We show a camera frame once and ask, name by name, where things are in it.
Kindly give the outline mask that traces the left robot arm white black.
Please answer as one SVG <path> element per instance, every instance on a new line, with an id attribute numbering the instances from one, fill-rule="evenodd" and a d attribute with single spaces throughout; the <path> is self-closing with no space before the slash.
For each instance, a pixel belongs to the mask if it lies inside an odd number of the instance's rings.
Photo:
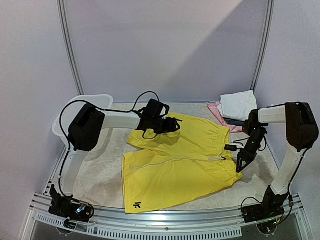
<path id="1" fill-rule="evenodd" d="M 146 133 L 152 130 L 156 136 L 180 130 L 181 120 L 169 116 L 170 107 L 158 99 L 150 99 L 141 109 L 112 109 L 110 95 L 81 95 L 70 100 L 52 124 L 52 132 L 67 147 L 57 185 L 49 194 L 55 209 L 70 217 L 74 206 L 83 201 L 73 197 L 76 177 L 87 154 L 98 144 L 104 129 L 130 129 Z"/>

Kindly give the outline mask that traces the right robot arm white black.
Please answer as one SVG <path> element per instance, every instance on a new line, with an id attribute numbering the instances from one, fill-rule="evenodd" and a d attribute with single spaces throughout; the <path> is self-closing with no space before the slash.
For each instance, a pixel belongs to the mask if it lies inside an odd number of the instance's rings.
<path id="1" fill-rule="evenodd" d="M 254 109 L 242 128 L 249 138 L 237 154 L 238 173 L 255 160 L 269 124 L 285 124 L 287 149 L 277 176 L 268 186 L 262 203 L 259 204 L 258 213 L 262 218 L 269 218 L 282 207 L 306 153 L 319 137 L 317 122 L 306 102 L 286 102 Z"/>

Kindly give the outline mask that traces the white t-shirt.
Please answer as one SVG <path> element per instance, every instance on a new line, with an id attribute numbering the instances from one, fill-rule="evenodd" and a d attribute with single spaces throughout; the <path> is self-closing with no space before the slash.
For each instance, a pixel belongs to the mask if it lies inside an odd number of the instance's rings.
<path id="1" fill-rule="evenodd" d="M 220 96 L 218 110 L 223 118 L 244 122 L 252 110 L 256 110 L 257 100 L 252 90 Z"/>

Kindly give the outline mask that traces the yellow garment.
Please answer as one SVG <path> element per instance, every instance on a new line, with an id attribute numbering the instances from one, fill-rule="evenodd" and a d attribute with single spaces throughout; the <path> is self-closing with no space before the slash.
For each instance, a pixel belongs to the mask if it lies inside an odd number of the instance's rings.
<path id="1" fill-rule="evenodd" d="M 139 214 L 176 207 L 231 188 L 242 178 L 230 151 L 228 127 L 195 116 L 172 113 L 176 132 L 156 135 L 133 130 L 123 155 L 124 209 Z"/>

